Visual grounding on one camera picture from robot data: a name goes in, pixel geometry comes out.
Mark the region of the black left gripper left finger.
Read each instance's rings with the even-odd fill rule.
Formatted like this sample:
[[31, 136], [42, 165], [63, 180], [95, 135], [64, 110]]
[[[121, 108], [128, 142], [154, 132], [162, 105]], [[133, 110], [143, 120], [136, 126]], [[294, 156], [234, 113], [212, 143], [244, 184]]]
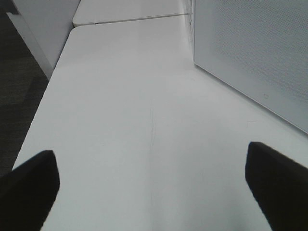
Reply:
[[41, 230], [60, 188], [55, 154], [42, 151], [0, 179], [0, 229]]

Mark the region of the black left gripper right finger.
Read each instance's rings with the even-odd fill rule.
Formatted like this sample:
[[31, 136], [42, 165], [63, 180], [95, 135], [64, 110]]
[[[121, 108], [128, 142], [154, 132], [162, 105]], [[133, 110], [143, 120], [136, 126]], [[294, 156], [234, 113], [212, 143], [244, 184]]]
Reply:
[[245, 179], [273, 231], [308, 229], [306, 167], [261, 142], [251, 142]]

